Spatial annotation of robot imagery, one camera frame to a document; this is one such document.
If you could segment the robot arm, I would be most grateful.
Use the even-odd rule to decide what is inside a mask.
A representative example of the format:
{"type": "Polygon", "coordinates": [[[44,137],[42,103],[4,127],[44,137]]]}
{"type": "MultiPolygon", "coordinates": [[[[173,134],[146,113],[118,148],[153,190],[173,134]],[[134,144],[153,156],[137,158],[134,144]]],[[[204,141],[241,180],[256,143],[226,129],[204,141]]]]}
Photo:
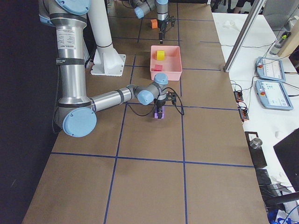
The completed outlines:
{"type": "Polygon", "coordinates": [[[85,68],[89,62],[83,38],[84,28],[90,24],[95,39],[93,75],[121,76],[126,56],[113,46],[102,0],[41,0],[41,23],[56,29],[58,73],[62,81],[62,97],[54,111],[54,122],[75,138],[91,133],[96,126],[96,112],[137,99],[141,104],[155,103],[162,110],[166,88],[171,77],[162,71],[148,86],[130,84],[122,89],[88,97],[85,86],[85,68]]]}
{"type": "Polygon", "coordinates": [[[154,9],[157,10],[157,27],[159,28],[159,41],[163,44],[167,26],[174,27],[176,19],[169,15],[168,0],[129,0],[129,5],[134,9],[138,19],[143,18],[154,9]]]}

